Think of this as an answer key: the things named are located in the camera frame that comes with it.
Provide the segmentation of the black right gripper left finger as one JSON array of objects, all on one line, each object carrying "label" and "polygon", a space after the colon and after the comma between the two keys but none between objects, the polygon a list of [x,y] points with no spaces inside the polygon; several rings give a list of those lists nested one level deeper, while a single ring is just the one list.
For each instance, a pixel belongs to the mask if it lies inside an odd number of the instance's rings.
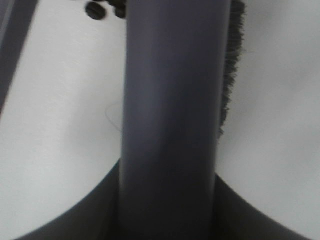
[{"label": "black right gripper left finger", "polygon": [[20,240],[113,240],[116,227],[119,163],[79,203]]}]

